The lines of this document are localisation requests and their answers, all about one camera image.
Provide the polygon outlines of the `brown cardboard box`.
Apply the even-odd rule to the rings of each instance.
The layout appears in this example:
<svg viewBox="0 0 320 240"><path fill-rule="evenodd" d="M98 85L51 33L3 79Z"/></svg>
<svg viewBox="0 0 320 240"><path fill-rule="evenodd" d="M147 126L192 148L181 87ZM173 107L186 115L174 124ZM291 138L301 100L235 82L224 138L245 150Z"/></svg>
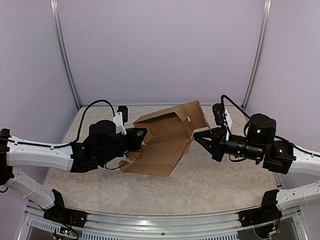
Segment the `brown cardboard box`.
<svg viewBox="0 0 320 240"><path fill-rule="evenodd" d="M194 130L209 128L198 100L142 115L133 125L147 134L141 149L126 154L121 172L164 177L189 152Z"/></svg>

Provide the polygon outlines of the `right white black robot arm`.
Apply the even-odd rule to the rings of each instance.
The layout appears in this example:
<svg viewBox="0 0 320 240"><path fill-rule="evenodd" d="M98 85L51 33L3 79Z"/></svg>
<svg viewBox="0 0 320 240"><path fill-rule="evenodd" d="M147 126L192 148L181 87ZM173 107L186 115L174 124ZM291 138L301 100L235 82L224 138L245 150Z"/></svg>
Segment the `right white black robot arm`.
<svg viewBox="0 0 320 240"><path fill-rule="evenodd" d="M221 126L196 132L193 138L218 162L227 154L234 156L237 162L245 159L253 160L256 164L262 163L264 169L274 173L318 176L320 154L276 136L276 125L274 119L257 113L250 117L244 127L246 136L231 134L227 127ZM319 181L291 189L270 190L264 193L255 216L260 222L266 222L276 210L313 203L319 198Z"/></svg>

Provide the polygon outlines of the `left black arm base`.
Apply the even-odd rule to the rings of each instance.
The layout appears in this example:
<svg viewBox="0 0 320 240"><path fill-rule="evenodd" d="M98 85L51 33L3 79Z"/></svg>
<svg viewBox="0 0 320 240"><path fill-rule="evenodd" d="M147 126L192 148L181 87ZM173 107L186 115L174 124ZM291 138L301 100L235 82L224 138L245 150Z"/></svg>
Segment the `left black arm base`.
<svg viewBox="0 0 320 240"><path fill-rule="evenodd" d="M52 193L54 196L53 206L43 210L43 217L67 226L84 228L88 213L65 207L62 194L55 189L52 190Z"/></svg>

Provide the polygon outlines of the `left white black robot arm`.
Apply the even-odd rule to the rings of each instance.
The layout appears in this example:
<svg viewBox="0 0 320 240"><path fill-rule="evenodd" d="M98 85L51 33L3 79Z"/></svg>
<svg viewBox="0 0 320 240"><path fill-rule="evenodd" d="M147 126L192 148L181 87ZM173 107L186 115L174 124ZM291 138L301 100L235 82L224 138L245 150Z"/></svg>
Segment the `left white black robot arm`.
<svg viewBox="0 0 320 240"><path fill-rule="evenodd" d="M110 120L90 125L83 142L72 141L65 145L27 142L12 136L10 130L0 131L0 184L21 194L63 223L70 218L62 195L47 189L23 173L19 166L36 166L60 169L71 173L87 173L106 167L115 158L141 148L147 135L146 128L119 130Z"/></svg>

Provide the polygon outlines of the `front aluminium rail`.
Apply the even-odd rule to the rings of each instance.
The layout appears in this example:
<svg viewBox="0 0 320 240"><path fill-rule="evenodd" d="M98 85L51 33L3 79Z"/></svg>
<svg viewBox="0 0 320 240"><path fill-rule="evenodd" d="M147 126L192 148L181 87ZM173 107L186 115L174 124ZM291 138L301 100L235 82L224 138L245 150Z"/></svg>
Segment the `front aluminium rail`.
<svg viewBox="0 0 320 240"><path fill-rule="evenodd" d="M33 202L26 206L16 240L258 240L267 223L242 226L238 211L147 216L89 211L84 227L62 234L63 226L43 218Z"/></svg>

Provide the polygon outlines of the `left aluminium frame post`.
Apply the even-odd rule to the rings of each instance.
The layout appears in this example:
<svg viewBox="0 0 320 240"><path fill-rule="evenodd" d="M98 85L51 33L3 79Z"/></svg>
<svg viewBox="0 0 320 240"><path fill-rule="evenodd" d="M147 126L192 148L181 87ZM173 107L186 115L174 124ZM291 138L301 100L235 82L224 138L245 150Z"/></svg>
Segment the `left aluminium frame post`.
<svg viewBox="0 0 320 240"><path fill-rule="evenodd" d="M59 11L59 2L57 0L50 0L50 8L51 8L51 13L53 18L53 25L55 28L55 34L57 38L58 49L61 56L62 65L66 74L67 83L69 85L71 96L75 104L75 107L77 110L79 110L82 107L82 104L81 104L78 90L73 78L70 61L68 58L67 48L66 48L64 34L63 34L62 22L60 17L60 11Z"/></svg>

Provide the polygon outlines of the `aluminium frame post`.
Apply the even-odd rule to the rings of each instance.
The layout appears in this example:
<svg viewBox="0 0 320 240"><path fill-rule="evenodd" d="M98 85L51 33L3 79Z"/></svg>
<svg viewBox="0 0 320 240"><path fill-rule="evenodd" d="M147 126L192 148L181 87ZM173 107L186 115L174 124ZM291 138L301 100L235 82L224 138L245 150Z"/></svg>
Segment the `aluminium frame post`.
<svg viewBox="0 0 320 240"><path fill-rule="evenodd" d="M73 78L70 61L68 58L67 48L66 48L64 34L63 34L62 22L60 17L60 11L59 11L59 2L57 0L50 0L50 8L51 8L51 13L53 18L53 25L55 28L55 34L57 38L58 49L61 56L62 65L66 74L67 83L69 85L71 96L75 104L75 107L77 110L79 110L82 107L82 104L81 104L78 90Z"/></svg>
<svg viewBox="0 0 320 240"><path fill-rule="evenodd" d="M257 42L256 50L255 50L254 60L253 60L253 65L252 65L252 69L251 69L250 76L249 76L248 86L245 91L244 100L242 103L242 108L244 110L246 110L249 106L249 102L250 102L251 96L253 94L254 86L255 86L255 83L257 80L259 66L261 63L262 56L263 56L264 45L265 45L266 36L267 36L267 32L268 32L268 25L269 25L269 19L270 19L270 14L271 14L271 8L272 8L272 0L265 0L264 6L263 6L263 13L262 13L260 30L259 30L259 35L258 35L258 42Z"/></svg>

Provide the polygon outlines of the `right aluminium frame post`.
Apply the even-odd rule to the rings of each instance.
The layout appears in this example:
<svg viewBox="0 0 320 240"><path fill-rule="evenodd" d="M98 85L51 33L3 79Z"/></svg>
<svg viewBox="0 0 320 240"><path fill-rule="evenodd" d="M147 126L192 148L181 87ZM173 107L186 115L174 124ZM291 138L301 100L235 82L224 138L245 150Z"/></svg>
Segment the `right aluminium frame post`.
<svg viewBox="0 0 320 240"><path fill-rule="evenodd" d="M244 100L242 103L242 108L244 110L246 110L249 106L249 102L250 102L251 96L253 94L254 86L255 86L255 83L257 80L259 66L261 63L262 56L263 56L264 45L265 45L266 36L267 36L267 32L268 32L268 25L269 25L269 19L270 19L270 14L271 14L271 8L272 8L272 0L265 0L264 6L263 6L263 13L262 13L260 30L259 30L259 35L258 35L258 42L257 42L256 50L255 50L254 60L253 60L253 65L252 65L252 69L251 69L250 76L249 76L248 86L245 91Z"/></svg>

